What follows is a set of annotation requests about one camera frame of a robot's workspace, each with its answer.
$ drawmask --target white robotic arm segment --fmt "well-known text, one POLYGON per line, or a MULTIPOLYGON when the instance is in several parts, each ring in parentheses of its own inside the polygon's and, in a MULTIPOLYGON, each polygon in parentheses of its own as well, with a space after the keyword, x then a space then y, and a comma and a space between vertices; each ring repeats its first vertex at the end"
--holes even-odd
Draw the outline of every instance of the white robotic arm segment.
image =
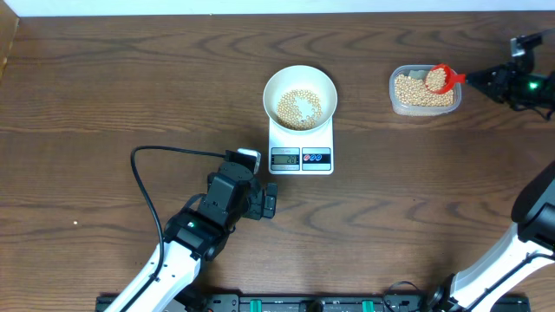
MULTIPOLYGON (((172 299, 188 284, 192 283, 200 270, 200 259, 194 260, 192 252, 178 242, 172 241, 164 246, 164 265, 158 278, 150 284, 144 293, 129 307, 127 311, 162 311, 172 299)), ((160 246, 148 259, 139 275, 121 292, 106 312, 119 312, 127 302, 139 291, 159 261, 160 246)))
MULTIPOLYGON (((551 256, 553 252, 533 241, 519 240, 518 225, 513 223, 495 245, 478 262, 470 268, 457 273, 451 284, 451 296, 461 307, 468 308, 491 288, 505 274, 518 266, 529 255, 544 254, 551 256)), ((553 263, 547 258, 533 259, 529 264, 518 270, 514 275, 494 289, 482 300, 473 312, 489 312, 497 300, 507 291, 520 283, 527 276, 547 264, 553 263)))

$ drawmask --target container of beans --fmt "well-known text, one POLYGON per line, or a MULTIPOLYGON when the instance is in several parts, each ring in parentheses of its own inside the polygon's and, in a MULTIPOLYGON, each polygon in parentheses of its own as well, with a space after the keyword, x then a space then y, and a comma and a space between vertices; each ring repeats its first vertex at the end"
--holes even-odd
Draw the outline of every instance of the container of beans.
POLYGON ((308 134, 326 125, 337 107, 337 91, 321 70, 295 65, 278 71, 264 88, 264 110, 287 133, 308 134))
POLYGON ((445 94, 434 94, 424 85, 434 65, 405 65, 389 78, 389 97, 393 110, 407 116, 436 116, 453 112, 460 105, 461 88, 456 84, 445 94))

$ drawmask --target wire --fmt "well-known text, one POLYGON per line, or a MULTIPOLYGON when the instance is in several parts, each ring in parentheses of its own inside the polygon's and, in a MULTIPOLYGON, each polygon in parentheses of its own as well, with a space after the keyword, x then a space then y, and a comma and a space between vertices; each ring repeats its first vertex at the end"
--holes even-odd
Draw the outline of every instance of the wire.
POLYGON ((147 282, 137 291, 137 293, 127 302, 127 304, 123 307, 121 312, 127 311, 133 303, 137 300, 137 298, 142 295, 145 290, 147 290, 148 286, 158 278, 158 274, 162 269, 162 264, 164 263, 164 235, 162 233, 162 225, 160 224, 160 219, 158 218, 158 213, 156 213, 156 209, 154 209, 153 201, 150 199, 147 193, 147 189, 142 184, 142 180, 140 179, 139 172, 137 171, 137 166, 135 164, 135 154, 140 150, 162 150, 162 151, 170 151, 170 152, 177 152, 177 153, 190 153, 195 155, 204 155, 204 156, 213 156, 213 157, 220 157, 224 158, 225 155, 219 153, 210 153, 210 152, 201 152, 201 151, 193 151, 193 150, 186 150, 183 148, 178 147, 170 147, 170 146, 137 146, 136 148, 131 151, 131 169, 133 170, 133 175, 135 176, 135 180, 137 180, 137 185, 139 185, 140 192, 142 196, 145 197, 147 201, 148 208, 150 212, 153 214, 154 222, 156 223, 156 231, 158 232, 158 239, 160 245, 160 257, 158 260, 158 264, 156 265, 156 269, 150 275, 147 282))
POLYGON ((476 301, 470 307, 468 307, 466 312, 470 312, 474 308, 476 308, 480 304, 480 302, 482 302, 484 299, 486 299, 486 297, 489 296, 489 294, 491 294, 499 286, 501 286, 502 283, 506 282, 506 280, 511 278, 511 276, 513 276, 518 271, 520 271, 520 269, 524 268, 527 264, 531 263, 533 259, 539 258, 539 257, 543 257, 545 259, 550 259, 552 261, 555 261, 554 256, 549 256, 549 255, 545 255, 545 254, 533 254, 533 255, 527 256, 524 260, 522 260, 521 263, 519 263, 512 270, 508 271, 503 277, 501 277, 499 279, 499 281, 497 281, 494 285, 492 285, 492 287, 490 287, 489 289, 486 289, 486 291, 484 291, 484 293, 482 295, 480 295, 480 297, 478 297, 478 299, 476 299, 476 301))
MULTIPOLYGON (((422 293, 422 291, 420 289, 418 289, 418 287, 416 287, 416 285, 414 285, 413 283, 409 282, 409 281, 400 281, 397 283, 394 283, 393 285, 389 286, 388 290, 383 293, 383 305, 386 306, 390 312, 395 312, 391 306, 389 305, 389 303, 385 300, 385 297, 388 295, 389 292, 391 292, 391 290, 393 290, 393 288, 401 286, 401 285, 410 285, 412 287, 414 287, 419 293, 422 293)), ((415 311, 419 311, 421 309, 421 300, 418 302, 418 309, 416 309, 415 311)))

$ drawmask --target scale control panel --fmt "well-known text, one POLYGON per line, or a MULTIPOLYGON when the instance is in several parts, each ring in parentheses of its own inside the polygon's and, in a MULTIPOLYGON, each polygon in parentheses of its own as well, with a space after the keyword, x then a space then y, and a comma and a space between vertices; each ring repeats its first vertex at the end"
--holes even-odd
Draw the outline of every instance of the scale control panel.
POLYGON ((298 172, 331 171, 331 148, 329 147, 273 147, 271 149, 272 171, 298 172))

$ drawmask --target clear plastic container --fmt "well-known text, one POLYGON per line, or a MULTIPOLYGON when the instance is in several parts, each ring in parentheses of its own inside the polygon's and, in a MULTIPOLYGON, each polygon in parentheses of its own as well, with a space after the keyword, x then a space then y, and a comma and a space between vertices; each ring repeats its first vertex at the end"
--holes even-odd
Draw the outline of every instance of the clear plastic container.
POLYGON ((423 107, 402 103, 395 95, 395 78, 398 75, 408 75, 411 70, 430 70, 434 65, 405 65, 396 69, 389 78, 389 97, 393 104, 393 110, 401 115, 407 116, 436 116, 453 112, 460 105, 462 89, 457 83, 454 88, 454 104, 447 107, 423 107))

